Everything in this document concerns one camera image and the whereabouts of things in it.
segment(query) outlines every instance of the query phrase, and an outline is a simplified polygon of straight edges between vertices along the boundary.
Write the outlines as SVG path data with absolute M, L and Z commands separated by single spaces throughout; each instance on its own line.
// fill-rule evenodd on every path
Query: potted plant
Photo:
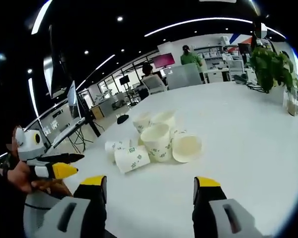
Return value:
M 294 65 L 285 54 L 256 47 L 250 58 L 250 66 L 254 69 L 257 82 L 264 92 L 268 94 L 275 91 L 275 101 L 283 103 L 284 86 L 289 95 L 298 93 L 298 80 L 293 77 Z

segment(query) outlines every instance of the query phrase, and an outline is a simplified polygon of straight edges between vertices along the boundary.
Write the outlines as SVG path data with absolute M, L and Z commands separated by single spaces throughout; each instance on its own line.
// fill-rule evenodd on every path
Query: black ceiling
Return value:
M 163 39 L 175 41 L 191 36 L 223 33 L 249 34 L 252 25 L 236 21 L 204 21 L 188 23 L 166 29 L 148 37 L 145 34 L 158 28 L 181 21 L 202 17 L 233 17 L 254 20 L 257 17 L 251 0 L 237 0 L 237 3 L 199 2 L 198 0 L 53 0 L 40 26 L 39 32 L 31 35 L 26 24 L 35 18 L 45 1 L 0 1 L 0 52 L 6 55 L 6 62 L 0 66 L 0 98 L 8 100 L 13 95 L 15 102 L 22 104 L 22 113 L 16 113 L 23 126 L 33 120 L 34 112 L 28 92 L 27 69 L 32 68 L 33 83 L 39 113 L 51 107 L 56 101 L 46 96 L 48 92 L 43 75 L 43 57 L 51 53 L 49 26 L 53 25 L 53 44 L 66 56 L 68 70 L 76 84 L 80 84 L 99 64 L 112 54 L 116 56 L 105 64 L 85 83 L 99 81 L 105 75 L 142 54 L 156 49 Z M 296 20 L 297 12 L 277 0 L 253 0 L 260 8 L 261 16 L 268 26 L 294 37 L 289 19 Z M 274 40 L 282 40 L 272 34 Z

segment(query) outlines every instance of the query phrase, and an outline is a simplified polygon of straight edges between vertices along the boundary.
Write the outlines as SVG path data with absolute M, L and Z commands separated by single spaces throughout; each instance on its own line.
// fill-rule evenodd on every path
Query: office chair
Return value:
M 144 77 L 142 79 L 142 82 L 148 89 L 149 94 L 164 92 L 168 90 L 168 88 L 165 86 L 158 75 L 150 75 L 148 77 Z
M 228 60 L 228 73 L 231 81 L 234 81 L 234 75 L 241 76 L 245 73 L 244 62 L 242 60 Z

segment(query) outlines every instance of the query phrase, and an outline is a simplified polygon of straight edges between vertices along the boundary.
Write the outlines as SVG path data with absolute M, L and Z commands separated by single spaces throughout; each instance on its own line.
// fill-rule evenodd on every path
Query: man in green shirt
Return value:
M 200 73 L 200 78 L 203 81 L 203 83 L 205 83 L 204 76 L 201 69 L 201 66 L 202 66 L 201 58 L 196 53 L 190 52 L 190 48 L 187 45 L 184 45 L 182 47 L 182 50 L 183 50 L 183 55 L 181 56 L 181 64 L 185 65 L 188 63 L 195 63 Z

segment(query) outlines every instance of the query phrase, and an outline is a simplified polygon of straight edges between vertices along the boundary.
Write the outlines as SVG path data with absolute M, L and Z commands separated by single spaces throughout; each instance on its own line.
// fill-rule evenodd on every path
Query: white robot part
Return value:
M 16 131 L 16 140 L 19 145 L 18 147 L 18 154 L 19 158 L 22 161 L 32 160 L 37 157 L 40 157 L 44 154 L 44 144 L 42 141 L 42 137 L 39 131 L 37 130 L 28 130 L 23 132 L 19 131 L 17 135 L 18 129 Z

